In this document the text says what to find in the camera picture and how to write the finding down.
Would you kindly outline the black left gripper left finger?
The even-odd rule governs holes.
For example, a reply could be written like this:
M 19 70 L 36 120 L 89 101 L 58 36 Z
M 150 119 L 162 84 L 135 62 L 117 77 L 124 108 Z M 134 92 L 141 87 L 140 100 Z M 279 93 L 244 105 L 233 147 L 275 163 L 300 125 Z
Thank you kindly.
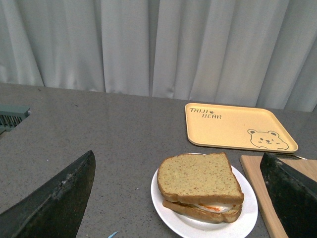
M 74 238 L 93 187 L 95 155 L 86 152 L 0 215 L 2 238 Z

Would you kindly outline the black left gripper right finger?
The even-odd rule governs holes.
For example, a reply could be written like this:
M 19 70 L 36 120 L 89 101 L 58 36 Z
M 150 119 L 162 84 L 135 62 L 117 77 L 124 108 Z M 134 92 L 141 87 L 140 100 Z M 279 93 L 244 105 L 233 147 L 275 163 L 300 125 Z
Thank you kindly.
M 288 237 L 315 238 L 317 182 L 270 153 L 264 153 L 260 170 L 275 212 Z

